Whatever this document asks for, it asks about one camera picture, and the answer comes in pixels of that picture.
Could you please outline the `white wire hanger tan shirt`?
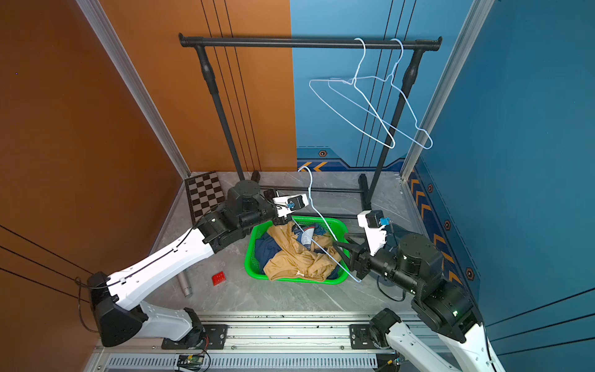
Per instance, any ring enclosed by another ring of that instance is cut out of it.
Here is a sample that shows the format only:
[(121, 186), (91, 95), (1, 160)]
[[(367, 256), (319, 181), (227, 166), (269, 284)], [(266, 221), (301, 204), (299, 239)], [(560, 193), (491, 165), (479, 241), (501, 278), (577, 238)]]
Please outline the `white wire hanger tan shirt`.
[[(333, 238), (333, 243), (339, 243), (339, 240), (337, 239), (337, 236), (336, 236), (336, 234), (334, 234), (334, 231), (332, 230), (332, 228), (331, 228), (331, 227), (330, 227), (330, 225), (328, 224), (328, 222), (327, 222), (327, 219), (326, 219), (326, 218), (324, 217), (324, 215), (322, 215), (322, 213), (321, 213), (321, 212), (319, 212), (319, 210), (317, 210), (317, 209), (316, 209), (316, 207), (315, 207), (315, 204), (314, 204), (314, 201), (313, 201), (313, 198), (312, 198), (313, 175), (312, 175), (311, 169), (310, 169), (308, 166), (306, 166), (306, 165), (303, 165), (303, 166), (299, 167), (299, 169), (297, 169), (297, 171), (298, 171), (298, 172), (301, 172), (301, 171), (307, 171), (307, 173), (308, 173), (308, 176), (309, 176), (309, 184), (308, 184), (308, 187), (307, 187), (307, 190), (308, 190), (308, 192), (307, 192), (307, 195), (308, 195), (308, 202), (309, 202), (309, 205), (310, 205), (310, 206), (311, 206), (311, 208), (312, 208), (312, 209), (315, 211), (316, 215), (317, 215), (317, 216), (318, 216), (318, 217), (319, 217), (319, 218), (320, 218), (320, 219), (323, 221), (323, 223), (325, 224), (325, 226), (326, 226), (326, 228), (327, 228), (326, 230), (327, 230), (327, 231), (328, 231), (328, 232), (331, 234), (331, 237)], [(345, 272), (348, 274), (348, 276), (349, 276), (349, 277), (351, 277), (351, 279), (353, 279), (353, 280), (354, 280), (356, 283), (358, 283), (358, 284), (359, 284), (359, 283), (361, 283), (361, 282), (363, 281), (362, 279), (359, 279), (359, 278), (357, 278), (356, 276), (354, 276), (354, 275), (351, 273), (351, 271), (350, 271), (350, 270), (348, 270), (346, 267), (343, 267), (343, 266), (342, 266), (342, 265), (341, 265), (341, 264), (338, 262), (338, 260), (335, 260), (331, 254), (329, 254), (329, 253), (328, 253), (328, 252), (327, 252), (325, 249), (323, 249), (323, 248), (322, 248), (322, 246), (320, 246), (320, 245), (319, 245), (319, 248), (320, 248), (321, 250), (323, 250), (327, 256), (329, 256), (330, 258), (332, 258), (332, 259), (334, 260), (334, 262), (335, 262), (335, 263), (336, 263), (338, 266), (341, 266), (342, 270), (344, 270), (344, 271), (345, 271)]]

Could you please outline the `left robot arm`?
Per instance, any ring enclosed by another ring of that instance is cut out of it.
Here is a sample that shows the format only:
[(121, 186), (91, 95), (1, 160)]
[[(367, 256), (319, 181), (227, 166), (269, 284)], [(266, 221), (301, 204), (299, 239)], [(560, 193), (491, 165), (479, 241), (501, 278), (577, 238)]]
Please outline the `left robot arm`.
[(262, 192), (255, 181), (242, 180), (229, 189), (225, 201), (165, 248), (113, 274), (93, 274), (88, 291), (102, 345), (160, 338), (165, 349), (205, 347), (206, 330), (193, 309), (151, 305), (147, 296), (190, 266), (243, 239), (255, 226), (269, 221), (285, 224), (291, 213), (308, 204), (305, 194), (279, 196), (271, 190)]

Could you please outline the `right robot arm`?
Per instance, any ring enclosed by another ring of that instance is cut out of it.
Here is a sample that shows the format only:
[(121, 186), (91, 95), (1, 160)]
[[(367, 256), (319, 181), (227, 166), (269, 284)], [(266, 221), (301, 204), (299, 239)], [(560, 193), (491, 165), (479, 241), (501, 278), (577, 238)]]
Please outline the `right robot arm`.
[(446, 344), (458, 364), (446, 362), (388, 308), (370, 321), (376, 343), (406, 356), (420, 371), (504, 370), (479, 307), (467, 290), (446, 279), (443, 253), (427, 237), (409, 231), (390, 234), (376, 253), (367, 241), (356, 243), (357, 237), (349, 234), (345, 242), (333, 243), (340, 253), (349, 252), (342, 256), (348, 269), (359, 279), (374, 273), (411, 294), (418, 318)]

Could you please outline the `checkered chess board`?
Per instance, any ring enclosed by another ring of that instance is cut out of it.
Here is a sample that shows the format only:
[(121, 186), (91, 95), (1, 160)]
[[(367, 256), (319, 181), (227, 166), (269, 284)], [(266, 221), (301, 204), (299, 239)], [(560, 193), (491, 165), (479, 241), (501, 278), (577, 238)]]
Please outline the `checkered chess board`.
[(226, 200), (216, 172), (207, 172), (184, 180), (192, 223)]

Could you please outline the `red toy block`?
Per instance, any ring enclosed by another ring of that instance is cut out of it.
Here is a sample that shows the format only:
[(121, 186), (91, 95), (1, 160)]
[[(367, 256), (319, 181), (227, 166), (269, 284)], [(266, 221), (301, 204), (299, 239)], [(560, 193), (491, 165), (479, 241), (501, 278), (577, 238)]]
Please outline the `red toy block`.
[(226, 281), (226, 276), (225, 276), (225, 273), (222, 271), (220, 271), (217, 274), (214, 274), (212, 276), (212, 285), (213, 286), (221, 285), (225, 281)]

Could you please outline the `silver metal cylinder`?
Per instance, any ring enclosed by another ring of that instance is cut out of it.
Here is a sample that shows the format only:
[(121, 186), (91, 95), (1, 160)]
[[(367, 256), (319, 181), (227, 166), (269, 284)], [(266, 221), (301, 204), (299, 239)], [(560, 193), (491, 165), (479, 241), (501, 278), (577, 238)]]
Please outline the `silver metal cylinder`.
[(187, 271), (178, 274), (177, 279), (184, 297), (191, 297), (194, 292)]

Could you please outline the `green circuit board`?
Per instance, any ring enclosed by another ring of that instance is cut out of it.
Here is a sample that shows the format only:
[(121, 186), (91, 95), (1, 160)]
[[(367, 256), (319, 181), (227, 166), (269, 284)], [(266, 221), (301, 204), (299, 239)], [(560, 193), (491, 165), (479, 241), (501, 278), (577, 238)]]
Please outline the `green circuit board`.
[(206, 364), (203, 353), (182, 354), (176, 362), (176, 371), (201, 371), (204, 367)]

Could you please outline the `black clothes rack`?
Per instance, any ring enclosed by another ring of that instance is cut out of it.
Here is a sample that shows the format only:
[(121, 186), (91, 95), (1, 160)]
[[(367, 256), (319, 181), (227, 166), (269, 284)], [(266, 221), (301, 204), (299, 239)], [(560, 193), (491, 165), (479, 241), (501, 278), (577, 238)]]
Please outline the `black clothes rack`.
[[(339, 122), (345, 122), (360, 133), (369, 144), (377, 143), (381, 146), (381, 155), (374, 168), (373, 178), (367, 179), (365, 175), (358, 178), (359, 187), (356, 193), (360, 195), (363, 209), (370, 209), (372, 206), (373, 193), (384, 170), (384, 163), (390, 150), (398, 144), (398, 137), (415, 142), (413, 136), (400, 130), (398, 124), (406, 109), (411, 108), (409, 96), (418, 77), (421, 59), (426, 52), (436, 52), (440, 49), (443, 39), (437, 40), (362, 40), (356, 38), (347, 39), (305, 39), (305, 38), (234, 38), (234, 37), (186, 37), (183, 34), (178, 36), (183, 47), (195, 49), (201, 64), (201, 71), (205, 82), (211, 93), (219, 121), (226, 136), (231, 132), (223, 104), (218, 96), (218, 85), (212, 65), (207, 56), (207, 48), (291, 48), (291, 49), (355, 49), (366, 53), (367, 51), (398, 51), (404, 54), (411, 51), (412, 58), (404, 72), (400, 86), (395, 85), (394, 79), (400, 64), (398, 60), (389, 59), (390, 72), (384, 77), (371, 75), (362, 76), (357, 68), (351, 78), (313, 78), (308, 82), (310, 96), (303, 91), (297, 95), (296, 127), (303, 130), (314, 130), (314, 134), (303, 133), (302, 136), (314, 140), (338, 141), (346, 137), (346, 131), (339, 128)], [(365, 93), (358, 87), (358, 82), (364, 82), (371, 88), (389, 86), (392, 93), (398, 97), (393, 115), (390, 121), (384, 119), (384, 112), (379, 111), (372, 102), (372, 95)]]

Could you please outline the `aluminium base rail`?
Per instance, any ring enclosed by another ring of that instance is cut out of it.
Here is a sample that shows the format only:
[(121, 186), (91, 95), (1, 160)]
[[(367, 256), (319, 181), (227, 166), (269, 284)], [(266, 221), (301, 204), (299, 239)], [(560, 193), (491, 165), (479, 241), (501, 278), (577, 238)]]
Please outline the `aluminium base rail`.
[[(432, 332), (412, 313), (373, 342), (365, 312), (201, 313), (211, 337), (206, 351), (164, 350), (161, 339), (97, 346), (86, 371), (501, 371), (477, 325), (458, 343)], [(183, 357), (198, 358), (182, 367)]]

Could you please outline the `aluminium corner post right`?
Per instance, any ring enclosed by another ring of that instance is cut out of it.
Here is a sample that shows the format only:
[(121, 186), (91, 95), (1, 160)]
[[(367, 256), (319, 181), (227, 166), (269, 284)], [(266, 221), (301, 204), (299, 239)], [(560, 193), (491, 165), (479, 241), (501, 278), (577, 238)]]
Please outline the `aluminium corner post right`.
[(416, 120), (406, 122), (408, 134), (415, 138), (402, 169), (404, 184), (420, 158), (423, 147), (437, 146), (437, 139), (428, 139), (451, 93), (466, 59), (492, 9), (492, 1), (417, 1), (408, 34), (413, 40), (437, 40), (442, 45), (437, 52), (426, 52), (412, 89), (412, 104)]

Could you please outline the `aluminium corner post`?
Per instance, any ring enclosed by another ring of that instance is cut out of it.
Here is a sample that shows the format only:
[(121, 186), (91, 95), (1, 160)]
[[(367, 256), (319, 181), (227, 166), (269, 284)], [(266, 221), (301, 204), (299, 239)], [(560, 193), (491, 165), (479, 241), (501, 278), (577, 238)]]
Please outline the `aluminium corner post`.
[(442, 45), (437, 52), (426, 52), (412, 89), (412, 104), (416, 120), (406, 122), (408, 134), (415, 138), (402, 169), (404, 184), (420, 158), (423, 147), (437, 146), (437, 139), (428, 139), (451, 93), (466, 59), (492, 9), (492, 1), (417, 1), (408, 34), (413, 40), (437, 40)]
[(164, 148), (173, 166), (181, 178), (188, 178), (192, 173), (190, 167), (187, 165), (100, 1), (77, 0), (76, 3), (99, 39), (105, 52), (108, 54), (131, 96), (133, 96), (136, 105), (141, 110), (161, 146)]

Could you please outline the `aluminium corner post left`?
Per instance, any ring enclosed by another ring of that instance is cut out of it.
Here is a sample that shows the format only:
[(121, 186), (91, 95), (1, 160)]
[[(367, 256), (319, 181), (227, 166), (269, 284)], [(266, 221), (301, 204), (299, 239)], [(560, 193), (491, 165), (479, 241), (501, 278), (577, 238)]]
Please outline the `aluminium corner post left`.
[(76, 3), (99, 39), (105, 52), (108, 54), (131, 96), (133, 96), (136, 105), (141, 110), (161, 146), (164, 148), (173, 166), (181, 178), (188, 178), (192, 173), (190, 167), (187, 165), (100, 1), (77, 0)]

